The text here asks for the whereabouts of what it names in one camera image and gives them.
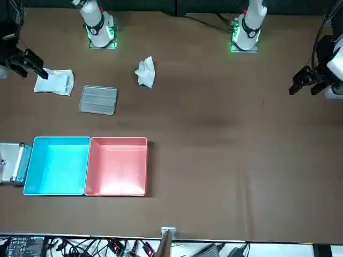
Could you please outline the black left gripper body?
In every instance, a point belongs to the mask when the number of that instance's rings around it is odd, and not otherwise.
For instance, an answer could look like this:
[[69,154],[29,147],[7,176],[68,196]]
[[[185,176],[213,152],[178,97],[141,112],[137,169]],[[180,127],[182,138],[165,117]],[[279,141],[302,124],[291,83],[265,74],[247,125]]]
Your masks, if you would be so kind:
[[320,83],[326,85],[335,84],[335,76],[327,67],[328,62],[333,58],[334,46],[333,35],[324,35],[315,43],[313,61],[316,58],[317,64],[312,65],[310,85]]

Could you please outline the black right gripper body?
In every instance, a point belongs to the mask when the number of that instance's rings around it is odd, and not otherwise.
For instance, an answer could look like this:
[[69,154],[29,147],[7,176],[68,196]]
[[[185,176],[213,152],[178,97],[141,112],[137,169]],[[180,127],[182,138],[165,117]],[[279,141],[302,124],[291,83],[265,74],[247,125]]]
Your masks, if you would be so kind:
[[12,70],[12,64],[22,66],[24,63],[25,54],[19,51],[17,54],[12,55],[7,60],[4,61],[4,66]]

